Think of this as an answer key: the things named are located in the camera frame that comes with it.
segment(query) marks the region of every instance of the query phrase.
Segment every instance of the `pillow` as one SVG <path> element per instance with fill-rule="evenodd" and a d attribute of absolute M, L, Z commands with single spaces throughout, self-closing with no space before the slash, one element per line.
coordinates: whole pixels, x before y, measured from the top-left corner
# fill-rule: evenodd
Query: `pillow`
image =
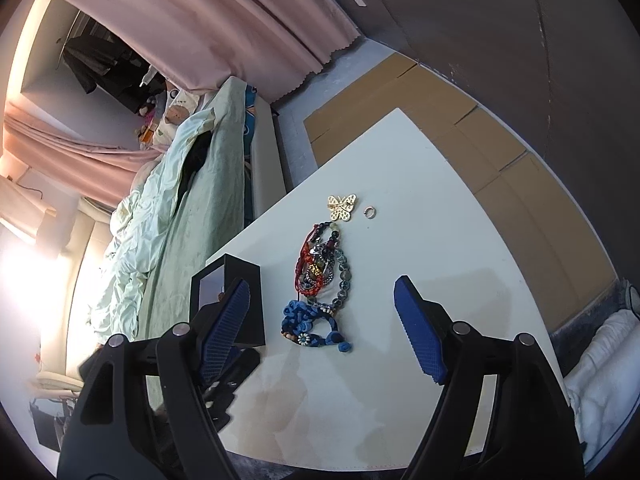
<path fill-rule="evenodd" d="M 160 124 L 154 132 L 153 145 L 171 144 L 178 126 L 187 120 L 198 107 L 200 97 L 196 94 L 180 90 L 173 101 L 168 103 Z"/>

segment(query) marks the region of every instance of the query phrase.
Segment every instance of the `cardboard box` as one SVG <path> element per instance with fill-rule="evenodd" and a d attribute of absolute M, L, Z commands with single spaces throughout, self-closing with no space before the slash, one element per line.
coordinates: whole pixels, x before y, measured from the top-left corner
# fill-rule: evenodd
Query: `cardboard box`
<path fill-rule="evenodd" d="M 616 277 L 591 227 L 571 197 L 532 153 L 502 175 L 554 248 L 580 304 L 586 306 Z"/>
<path fill-rule="evenodd" d="M 554 176 L 475 101 L 393 54 L 305 120 L 319 165 L 400 108 L 487 212 L 554 330 L 616 279 L 597 236 Z"/>
<path fill-rule="evenodd" d="M 503 177 L 481 189 L 476 198 L 518 264 L 546 328 L 556 329 L 578 312 L 580 303 L 555 251 Z"/>
<path fill-rule="evenodd" d="M 472 193 L 498 178 L 498 171 L 455 126 L 433 144 Z"/>
<path fill-rule="evenodd" d="M 321 166 L 395 108 L 437 137 L 475 106 L 429 70 L 393 54 L 306 118 L 305 128 Z"/>
<path fill-rule="evenodd" d="M 387 84 L 415 65 L 414 60 L 401 54 L 392 54 L 382 60 L 382 62 L 306 118 L 305 128 L 309 135 L 309 140 L 313 142 L 324 134 L 335 121 L 343 117 L 352 103 L 361 102 L 378 90 L 380 86 Z"/>
<path fill-rule="evenodd" d="M 525 147 L 481 108 L 460 120 L 456 127 L 500 171 L 525 152 Z"/>

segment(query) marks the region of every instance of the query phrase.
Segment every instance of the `white table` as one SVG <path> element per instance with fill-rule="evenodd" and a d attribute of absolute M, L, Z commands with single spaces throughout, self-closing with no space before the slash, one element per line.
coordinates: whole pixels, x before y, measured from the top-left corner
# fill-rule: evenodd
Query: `white table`
<path fill-rule="evenodd" d="M 327 196 L 350 193 L 358 202 L 351 221 L 340 224 L 340 240 L 353 278 L 337 320 L 353 350 L 302 348 L 280 335 L 282 309 L 296 297 L 300 246 L 313 224 L 329 219 Z M 374 219 L 364 217 L 367 205 L 377 209 Z M 323 470 L 408 465 L 441 387 L 420 370 L 396 313 L 393 288 L 402 274 L 453 320 L 466 320 L 484 335 L 533 334 L 561 379 L 536 303 L 500 235 L 399 109 L 209 261 L 224 253 L 260 266 L 266 332 L 262 363 L 238 389 L 232 421 L 220 433 L 229 451 Z M 316 322 L 313 332 L 328 330 Z M 493 400 L 493 385 L 485 386 L 468 452 L 484 444 Z"/>

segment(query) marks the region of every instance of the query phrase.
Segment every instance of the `cable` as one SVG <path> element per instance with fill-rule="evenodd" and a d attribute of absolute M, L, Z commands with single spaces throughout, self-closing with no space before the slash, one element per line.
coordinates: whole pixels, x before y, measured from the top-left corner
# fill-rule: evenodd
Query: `cable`
<path fill-rule="evenodd" d="M 16 184 L 18 186 L 20 186 L 21 188 L 23 188 L 23 189 L 28 189 L 29 191 L 37 191 L 38 193 L 40 193 L 40 200 L 42 200 L 44 198 L 44 193 L 41 192 L 39 189 L 34 189 L 33 187 L 26 187 L 26 186 L 23 186 L 22 184 L 18 184 L 18 183 L 16 183 Z"/>

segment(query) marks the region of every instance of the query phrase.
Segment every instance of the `white cloth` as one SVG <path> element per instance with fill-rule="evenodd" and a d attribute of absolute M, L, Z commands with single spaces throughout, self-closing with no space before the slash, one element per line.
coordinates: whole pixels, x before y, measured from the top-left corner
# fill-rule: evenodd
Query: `white cloth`
<path fill-rule="evenodd" d="M 195 138 L 214 130 L 214 122 L 212 106 L 184 121 L 146 182 L 133 189 L 111 216 L 113 240 L 105 252 L 100 293 L 91 311 L 92 327 L 101 343 L 115 333 L 135 338 L 146 277 L 166 239 L 183 161 Z"/>
<path fill-rule="evenodd" d="M 640 326 L 630 310 L 607 318 L 564 385 L 589 472 L 609 452 L 640 399 Z"/>

